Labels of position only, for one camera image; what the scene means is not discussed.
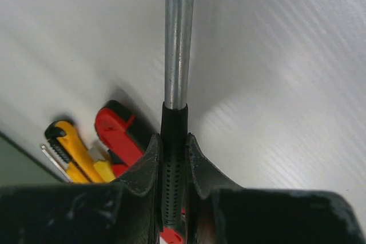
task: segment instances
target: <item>silver metal pole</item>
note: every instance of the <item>silver metal pole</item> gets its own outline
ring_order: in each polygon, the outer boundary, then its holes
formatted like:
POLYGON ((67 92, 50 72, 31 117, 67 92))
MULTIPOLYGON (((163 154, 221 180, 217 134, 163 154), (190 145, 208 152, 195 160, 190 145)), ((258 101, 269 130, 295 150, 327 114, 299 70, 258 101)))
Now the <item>silver metal pole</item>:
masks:
POLYGON ((186 106, 193 0, 165 0, 165 107, 186 106))

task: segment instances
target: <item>black plastic housing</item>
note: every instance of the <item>black plastic housing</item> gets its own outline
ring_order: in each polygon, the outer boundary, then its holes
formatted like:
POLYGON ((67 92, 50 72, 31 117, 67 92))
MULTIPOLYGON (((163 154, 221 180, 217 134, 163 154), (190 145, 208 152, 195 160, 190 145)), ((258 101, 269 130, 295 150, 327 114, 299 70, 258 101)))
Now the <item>black plastic housing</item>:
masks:
POLYGON ((162 165, 162 221, 168 228, 181 226, 184 182, 184 152, 188 133, 188 107, 171 110, 162 106, 161 139, 162 165))

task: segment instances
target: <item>yellow utility knife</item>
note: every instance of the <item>yellow utility knife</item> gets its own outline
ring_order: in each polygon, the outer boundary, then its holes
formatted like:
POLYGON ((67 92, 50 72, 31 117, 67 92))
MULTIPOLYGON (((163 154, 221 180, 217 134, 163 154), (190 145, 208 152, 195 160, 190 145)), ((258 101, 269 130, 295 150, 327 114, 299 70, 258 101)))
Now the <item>yellow utility knife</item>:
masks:
POLYGON ((75 180, 73 180, 71 178, 71 176, 69 174, 67 174, 66 172, 66 168, 65 166, 58 161, 57 159, 55 159, 51 152, 49 151, 49 149, 47 148, 47 146, 45 144, 39 144, 41 151, 44 153, 44 155, 49 159, 49 161, 57 168, 57 170, 59 170, 61 172, 61 174, 65 177, 63 178, 63 181, 66 182, 74 182, 75 180))
MULTIPOLYGON (((67 151, 64 151, 60 146, 56 144, 56 142, 49 139, 49 144, 51 145, 52 149, 55 151, 55 153, 66 163, 66 169, 64 172, 66 173, 67 177, 71 179, 74 183, 90 183, 90 181, 87 179, 87 177, 82 173, 81 170, 76 166, 76 164, 73 162, 72 157, 69 155, 67 151)), ((50 153, 48 153, 46 146, 41 145, 41 149, 44 154, 52 161, 52 163, 57 163, 56 167, 58 167, 59 170, 63 170, 61 165, 56 162, 56 160, 51 156, 50 153)))
POLYGON ((74 171, 74 166, 72 164, 73 161, 75 161, 92 182, 105 182, 94 168, 94 161, 87 153, 87 149, 81 141, 76 128, 69 121, 61 120, 53 122, 46 129, 45 137, 55 152, 65 162, 69 161, 67 163, 69 163, 69 168, 71 168, 72 171, 74 171))
POLYGON ((110 161, 105 159, 101 152, 96 147, 92 147, 88 151, 89 155, 94 161, 94 168, 99 175, 104 179, 105 182, 110 182, 116 178, 113 173, 110 161))

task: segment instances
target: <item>perforated black grip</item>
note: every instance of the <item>perforated black grip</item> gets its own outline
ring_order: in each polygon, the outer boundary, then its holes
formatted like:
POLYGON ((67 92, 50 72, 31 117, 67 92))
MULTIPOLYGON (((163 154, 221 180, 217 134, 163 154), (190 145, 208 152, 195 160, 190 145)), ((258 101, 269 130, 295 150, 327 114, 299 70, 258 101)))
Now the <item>perforated black grip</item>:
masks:
POLYGON ((162 221, 164 226, 180 227, 184 181, 184 148, 188 130, 188 107, 167 109, 163 104, 161 139, 163 143, 162 167, 162 221))

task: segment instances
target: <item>red tool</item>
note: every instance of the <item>red tool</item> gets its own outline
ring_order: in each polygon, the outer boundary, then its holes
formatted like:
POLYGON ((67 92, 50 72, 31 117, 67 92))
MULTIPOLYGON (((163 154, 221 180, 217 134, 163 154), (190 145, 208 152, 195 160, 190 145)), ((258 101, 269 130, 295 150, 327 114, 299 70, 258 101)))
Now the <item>red tool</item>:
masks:
MULTIPOLYGON (((108 147, 116 177, 123 174, 146 151, 153 132, 127 107, 108 101, 98 112, 94 124, 100 140, 108 147)), ((183 237, 173 229, 160 234, 168 244, 182 244, 183 237)))

